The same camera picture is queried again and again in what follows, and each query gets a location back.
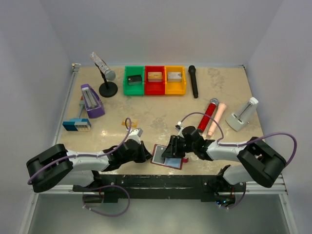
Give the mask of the red leather card holder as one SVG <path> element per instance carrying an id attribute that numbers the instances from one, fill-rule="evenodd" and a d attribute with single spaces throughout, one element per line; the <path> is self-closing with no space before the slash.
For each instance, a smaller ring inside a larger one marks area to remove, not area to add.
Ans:
<path id="1" fill-rule="evenodd" d="M 173 169 L 177 169 L 177 170 L 181 170 L 183 164 L 184 163 L 188 163 L 188 161 L 189 161 L 188 158 L 166 158 L 165 159 L 165 164 L 156 164 L 156 163 L 152 163 L 152 159 L 150 160 L 150 162 L 152 164 L 159 165 L 159 166 L 164 166 L 164 167 L 168 167 L 168 168 L 173 168 Z"/>

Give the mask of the tan card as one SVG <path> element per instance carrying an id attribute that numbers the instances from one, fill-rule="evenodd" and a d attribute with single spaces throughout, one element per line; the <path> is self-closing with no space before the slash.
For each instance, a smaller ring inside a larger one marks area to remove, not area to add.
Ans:
<path id="1" fill-rule="evenodd" d="M 149 82 L 162 82 L 162 72 L 148 72 L 147 80 Z"/>
<path id="2" fill-rule="evenodd" d="M 130 126 L 130 123 L 128 120 L 126 120 L 126 118 L 122 121 L 121 123 L 122 126 Z M 131 127 L 132 128 L 136 128 L 138 125 L 138 119 L 131 119 Z"/>

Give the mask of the black card from holder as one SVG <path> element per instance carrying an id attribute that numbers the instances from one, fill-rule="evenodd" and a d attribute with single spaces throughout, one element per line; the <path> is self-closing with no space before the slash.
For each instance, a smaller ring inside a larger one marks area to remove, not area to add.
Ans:
<path id="1" fill-rule="evenodd" d="M 162 154 L 165 152 L 166 150 L 166 146 L 163 145 L 155 145 L 155 150 L 153 152 L 153 158 L 152 158 L 152 163 L 156 163 L 156 164 L 165 164 L 165 157 L 162 157 Z"/>

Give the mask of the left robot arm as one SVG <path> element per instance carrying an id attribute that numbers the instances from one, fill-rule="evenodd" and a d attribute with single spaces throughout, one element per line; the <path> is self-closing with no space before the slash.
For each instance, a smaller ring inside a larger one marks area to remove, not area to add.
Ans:
<path id="1" fill-rule="evenodd" d="M 90 191 L 101 186 L 96 172 L 110 172 L 128 162 L 144 163 L 152 158 L 143 141 L 129 139 L 97 153 L 69 151 L 64 144 L 56 144 L 28 160 L 28 184 L 35 193 L 46 192 L 57 185 L 78 185 Z"/>

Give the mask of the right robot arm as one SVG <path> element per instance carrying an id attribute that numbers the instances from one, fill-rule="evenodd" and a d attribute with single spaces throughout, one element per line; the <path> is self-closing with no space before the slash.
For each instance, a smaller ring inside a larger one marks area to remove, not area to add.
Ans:
<path id="1" fill-rule="evenodd" d="M 194 126 L 183 128 L 179 135 L 172 135 L 162 158 L 183 158 L 194 153 L 201 160 L 227 160 L 240 162 L 238 166 L 221 169 L 218 188 L 228 191 L 240 182 L 254 181 L 270 188 L 286 167 L 286 160 L 267 143 L 257 137 L 237 144 L 221 144 L 204 139 Z"/>

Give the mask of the silver card in yellow bin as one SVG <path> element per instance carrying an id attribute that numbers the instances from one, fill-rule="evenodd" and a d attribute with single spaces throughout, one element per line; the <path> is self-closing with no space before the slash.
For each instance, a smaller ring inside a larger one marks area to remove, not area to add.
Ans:
<path id="1" fill-rule="evenodd" d="M 181 72 L 168 72 L 167 73 L 167 81 L 168 82 L 181 82 L 182 81 L 182 73 Z"/>

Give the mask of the tan card in red bin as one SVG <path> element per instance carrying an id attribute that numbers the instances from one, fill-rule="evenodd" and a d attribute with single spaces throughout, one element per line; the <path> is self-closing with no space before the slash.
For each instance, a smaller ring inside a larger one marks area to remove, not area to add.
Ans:
<path id="1" fill-rule="evenodd" d="M 148 72 L 147 80 L 149 82 L 162 82 L 162 72 Z"/>

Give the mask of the black card in green bin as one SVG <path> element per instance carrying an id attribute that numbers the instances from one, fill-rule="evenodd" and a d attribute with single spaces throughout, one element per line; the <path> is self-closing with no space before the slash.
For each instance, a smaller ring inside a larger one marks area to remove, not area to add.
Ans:
<path id="1" fill-rule="evenodd" d="M 142 76 L 141 75 L 128 76 L 127 77 L 127 83 L 129 86 L 141 85 L 142 84 Z"/>

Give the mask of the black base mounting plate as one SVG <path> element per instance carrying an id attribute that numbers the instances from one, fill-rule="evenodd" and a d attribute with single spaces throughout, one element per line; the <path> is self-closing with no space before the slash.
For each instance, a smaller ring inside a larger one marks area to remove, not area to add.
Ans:
<path id="1" fill-rule="evenodd" d="M 103 186 L 120 186 L 132 199 L 195 199 L 202 202 L 214 202 L 215 193 L 233 194 L 243 192 L 245 186 L 216 185 L 215 175 L 98 175 L 87 187 L 73 186 L 74 192 L 104 193 L 103 202 L 117 202 L 127 198 L 125 192 L 118 188 Z"/>

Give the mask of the yellow plastic bin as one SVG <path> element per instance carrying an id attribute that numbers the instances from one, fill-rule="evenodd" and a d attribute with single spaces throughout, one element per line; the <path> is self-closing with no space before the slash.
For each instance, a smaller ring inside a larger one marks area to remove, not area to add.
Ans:
<path id="1" fill-rule="evenodd" d="M 179 78 L 171 78 L 171 73 L 179 73 Z M 165 66 L 165 95 L 186 94 L 187 81 L 184 66 Z"/>

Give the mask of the red microphone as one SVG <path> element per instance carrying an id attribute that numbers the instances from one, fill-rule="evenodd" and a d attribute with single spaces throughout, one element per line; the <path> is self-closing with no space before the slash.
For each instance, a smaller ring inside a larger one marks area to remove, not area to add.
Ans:
<path id="1" fill-rule="evenodd" d="M 210 99 L 210 103 L 205 111 L 205 115 L 202 117 L 197 129 L 200 133 L 203 133 L 210 121 L 210 118 L 208 116 L 212 116 L 216 107 L 218 106 L 219 101 L 217 98 Z"/>

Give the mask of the red plastic bin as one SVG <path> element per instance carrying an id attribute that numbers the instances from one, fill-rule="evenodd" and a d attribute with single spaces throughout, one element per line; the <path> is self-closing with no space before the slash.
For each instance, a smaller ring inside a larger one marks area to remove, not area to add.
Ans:
<path id="1" fill-rule="evenodd" d="M 165 95 L 165 66 L 145 66 L 144 72 L 144 94 L 146 96 Z M 151 72 L 161 73 L 160 81 L 149 81 L 148 74 Z"/>

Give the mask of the pink microphone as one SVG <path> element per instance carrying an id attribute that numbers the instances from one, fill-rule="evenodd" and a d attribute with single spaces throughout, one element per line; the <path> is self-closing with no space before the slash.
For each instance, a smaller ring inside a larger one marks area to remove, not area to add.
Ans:
<path id="1" fill-rule="evenodd" d="M 214 120 L 215 120 L 216 122 L 213 121 L 213 122 L 211 123 L 211 125 L 210 125 L 210 127 L 209 127 L 209 129 L 208 129 L 208 131 L 207 131 L 207 134 L 206 134 L 206 137 L 207 137 L 207 138 L 211 138 L 211 137 L 213 136 L 213 134 L 214 134 L 214 132 L 215 132 L 215 129 L 217 128 L 217 123 L 219 123 L 219 121 L 220 121 L 220 119 L 221 119 L 221 117 L 222 117 L 224 111 L 226 110 L 226 108 L 227 108 L 227 105 L 224 104 L 224 103 L 220 103 L 220 104 L 218 105 L 217 112 L 216 112 L 216 114 L 215 114 L 215 116 L 214 116 Z"/>

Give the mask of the white metronome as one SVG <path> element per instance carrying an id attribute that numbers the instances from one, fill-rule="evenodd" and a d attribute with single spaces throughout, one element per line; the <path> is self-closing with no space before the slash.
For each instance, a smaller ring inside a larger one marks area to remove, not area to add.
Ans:
<path id="1" fill-rule="evenodd" d="M 227 118 L 227 124 L 235 131 L 240 131 L 249 124 L 251 118 L 256 113 L 259 102 L 256 98 L 250 98 L 238 110 L 231 113 Z"/>

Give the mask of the green plastic bin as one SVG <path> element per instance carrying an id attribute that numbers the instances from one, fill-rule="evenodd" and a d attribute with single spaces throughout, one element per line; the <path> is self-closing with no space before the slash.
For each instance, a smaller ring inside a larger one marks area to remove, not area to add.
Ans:
<path id="1" fill-rule="evenodd" d="M 126 96 L 144 95 L 144 66 L 125 66 L 123 93 Z"/>

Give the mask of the black microphone stand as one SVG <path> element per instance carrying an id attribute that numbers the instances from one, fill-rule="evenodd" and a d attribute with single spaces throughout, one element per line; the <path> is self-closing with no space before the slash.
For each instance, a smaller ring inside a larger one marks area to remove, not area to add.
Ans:
<path id="1" fill-rule="evenodd" d="M 103 73 L 100 70 L 100 74 L 104 82 L 99 87 L 99 94 L 105 98 L 113 97 L 118 92 L 118 87 L 113 82 L 113 80 L 116 78 L 115 72 L 108 69 Z"/>

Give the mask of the blue grey block toy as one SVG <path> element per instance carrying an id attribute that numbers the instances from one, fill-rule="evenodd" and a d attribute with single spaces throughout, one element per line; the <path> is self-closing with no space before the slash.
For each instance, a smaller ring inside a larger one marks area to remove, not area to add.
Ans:
<path id="1" fill-rule="evenodd" d="M 91 123 L 88 118 L 81 118 L 82 112 L 85 109 L 85 102 L 83 96 L 79 101 L 79 111 L 75 118 L 66 119 L 62 122 L 62 125 L 66 131 L 71 132 L 87 132 L 91 130 Z"/>

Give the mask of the black microphone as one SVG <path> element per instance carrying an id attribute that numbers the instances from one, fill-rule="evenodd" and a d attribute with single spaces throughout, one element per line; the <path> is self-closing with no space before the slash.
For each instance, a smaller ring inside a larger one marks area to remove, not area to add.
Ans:
<path id="1" fill-rule="evenodd" d="M 198 98 L 198 88 L 197 88 L 197 80 L 196 80 L 196 68 L 193 65 L 190 65 L 188 68 L 188 72 L 191 79 L 191 86 L 194 98 Z"/>

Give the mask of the glitter silver microphone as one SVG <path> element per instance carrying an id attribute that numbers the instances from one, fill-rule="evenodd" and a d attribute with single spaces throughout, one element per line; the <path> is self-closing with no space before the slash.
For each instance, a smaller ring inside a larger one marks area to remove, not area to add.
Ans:
<path id="1" fill-rule="evenodd" d="M 96 67 L 105 75 L 107 80 L 113 81 L 116 78 L 115 72 L 95 52 L 90 54 L 90 58 Z"/>

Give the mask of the aluminium frame rail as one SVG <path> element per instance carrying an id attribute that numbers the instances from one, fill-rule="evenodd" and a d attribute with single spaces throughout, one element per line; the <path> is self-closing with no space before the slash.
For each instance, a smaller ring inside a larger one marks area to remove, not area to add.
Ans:
<path id="1" fill-rule="evenodd" d="M 73 70 L 72 70 L 72 75 L 71 75 L 70 82 L 69 82 L 69 87 L 68 87 L 67 93 L 65 95 L 64 105 L 63 105 L 62 111 L 61 111 L 59 119 L 58 119 L 58 124 L 57 124 L 56 131 L 54 133 L 52 145 L 54 145 L 58 141 L 60 133 L 62 131 L 62 121 L 63 121 L 63 118 L 65 116 L 65 113 L 67 110 L 67 104 L 68 104 L 68 101 L 72 95 L 72 88 L 75 85 L 76 78 L 77 78 L 80 67 L 81 67 L 81 64 L 73 63 Z M 33 218 L 33 214 L 35 211 L 35 207 L 37 204 L 38 196 L 39 196 L 39 194 L 34 193 L 33 190 L 31 189 L 30 197 L 29 197 L 29 200 L 27 202 L 26 210 L 25 210 L 23 220 L 21 222 L 21 226 L 20 226 L 18 234 L 27 234 L 29 232 L 29 228 L 30 228 L 31 221 Z"/>

